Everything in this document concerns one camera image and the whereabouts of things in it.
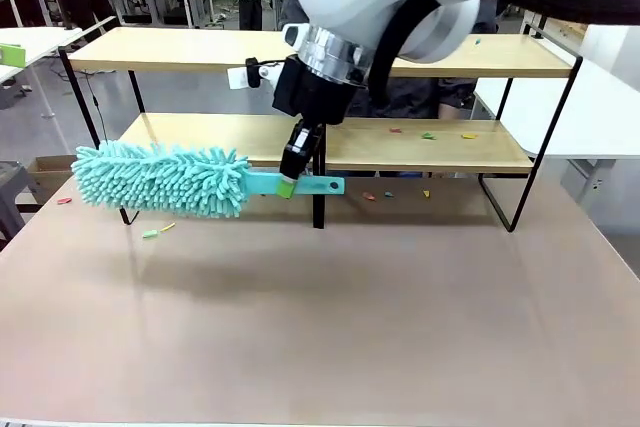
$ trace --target black cable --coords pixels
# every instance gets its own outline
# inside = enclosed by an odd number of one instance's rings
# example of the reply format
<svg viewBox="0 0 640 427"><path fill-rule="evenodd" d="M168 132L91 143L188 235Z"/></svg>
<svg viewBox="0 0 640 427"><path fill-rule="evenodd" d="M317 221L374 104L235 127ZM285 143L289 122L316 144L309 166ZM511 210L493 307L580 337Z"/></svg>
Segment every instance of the black cable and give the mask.
<svg viewBox="0 0 640 427"><path fill-rule="evenodd" d="M51 62L49 62L49 71L55 75L58 76L58 78L63 81L63 82L69 82L69 77L67 77L67 74L61 71L57 71L53 68L53 64L56 63L56 60L58 60L58 57L53 56L51 58ZM75 70L74 72L78 73L78 74L84 74L87 75L89 77L93 77L94 75L96 75L95 73L88 73L87 71L77 71Z"/></svg>
<svg viewBox="0 0 640 427"><path fill-rule="evenodd" d="M145 0L138 0L138 3L136 4L135 0L127 0L127 2L129 2L129 4L131 4L134 8L138 7L140 9L140 12L148 15L149 10L145 12L145 10L142 8L143 1L146 2Z"/></svg>
<svg viewBox="0 0 640 427"><path fill-rule="evenodd" d="M100 123L102 124L102 133L104 134L104 140L109 140L109 137L107 136L107 129L104 126L104 119L102 118L102 112L100 112L100 107L98 105L98 99L96 98L96 94L93 93L91 83L89 82L89 74L87 74L87 72L84 73L84 78L87 81L87 86L89 86L89 91L91 92L91 97L93 98L93 105L96 107L98 115L100 116Z"/></svg>
<svg viewBox="0 0 640 427"><path fill-rule="evenodd" d="M262 62L258 62L255 65L266 65L267 67L275 67L276 64L281 64L285 59L280 60L263 60Z"/></svg>

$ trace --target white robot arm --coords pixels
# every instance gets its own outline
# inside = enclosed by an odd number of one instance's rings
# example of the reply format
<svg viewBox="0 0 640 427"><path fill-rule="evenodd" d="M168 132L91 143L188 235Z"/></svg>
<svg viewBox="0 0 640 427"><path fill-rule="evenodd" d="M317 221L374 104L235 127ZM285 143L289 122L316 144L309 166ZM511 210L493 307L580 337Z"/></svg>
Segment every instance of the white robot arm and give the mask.
<svg viewBox="0 0 640 427"><path fill-rule="evenodd" d="M640 0L502 0L551 17L592 24L640 24ZM435 62L455 51L476 21L478 0L300 0L309 24L285 28L297 55L278 66L274 107L302 115L280 171L295 181L326 124L342 122L357 88L384 102L397 56Z"/></svg>

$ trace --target yellow paper scrap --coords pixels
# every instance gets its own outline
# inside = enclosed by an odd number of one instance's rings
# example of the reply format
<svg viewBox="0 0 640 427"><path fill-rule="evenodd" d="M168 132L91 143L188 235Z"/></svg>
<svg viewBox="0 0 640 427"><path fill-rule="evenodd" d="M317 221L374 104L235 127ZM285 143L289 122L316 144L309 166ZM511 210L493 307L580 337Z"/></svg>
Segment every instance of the yellow paper scrap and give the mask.
<svg viewBox="0 0 640 427"><path fill-rule="evenodd" d="M160 229L160 232L166 232L169 229L173 229L176 226L176 223L167 225L164 229Z"/></svg>

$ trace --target shelf board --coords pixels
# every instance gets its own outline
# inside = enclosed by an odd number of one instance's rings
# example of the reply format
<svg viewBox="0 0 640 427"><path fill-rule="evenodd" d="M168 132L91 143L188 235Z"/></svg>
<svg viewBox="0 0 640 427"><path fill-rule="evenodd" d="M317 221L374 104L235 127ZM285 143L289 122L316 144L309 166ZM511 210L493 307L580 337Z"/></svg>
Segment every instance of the shelf board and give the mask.
<svg viewBox="0 0 640 427"><path fill-rule="evenodd" d="M245 60L280 60L293 50L280 32L118 27L69 56L77 70L223 72ZM434 64L396 60L395 77L566 78L571 66L525 35L470 35Z"/></svg>
<svg viewBox="0 0 640 427"><path fill-rule="evenodd" d="M281 115L141 114L120 140L235 148L255 167L277 167L295 122ZM424 140L425 132L436 140ZM478 137L465 140L462 134ZM524 174L531 161L495 121L348 118L328 129L327 168Z"/></svg>

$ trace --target green object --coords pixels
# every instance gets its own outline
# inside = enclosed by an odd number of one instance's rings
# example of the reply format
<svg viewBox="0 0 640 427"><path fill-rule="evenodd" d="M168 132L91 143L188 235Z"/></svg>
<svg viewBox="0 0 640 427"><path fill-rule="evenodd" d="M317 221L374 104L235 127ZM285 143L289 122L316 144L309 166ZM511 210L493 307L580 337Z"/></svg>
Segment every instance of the green object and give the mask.
<svg viewBox="0 0 640 427"><path fill-rule="evenodd" d="M246 157L220 148L200 151L125 142L103 142L99 149L78 147L71 169L82 199L112 208L155 210L196 217L239 217L251 195L342 195L340 177L301 176L282 185L282 175L253 172Z"/></svg>
<svg viewBox="0 0 640 427"><path fill-rule="evenodd" d="M0 44L0 65L19 67L27 66L27 51L19 45Z"/></svg>
<svg viewBox="0 0 640 427"><path fill-rule="evenodd" d="M293 197L293 192L296 190L296 183L290 182L285 179L280 179L278 187L276 188L276 195L283 199L290 199Z"/></svg>

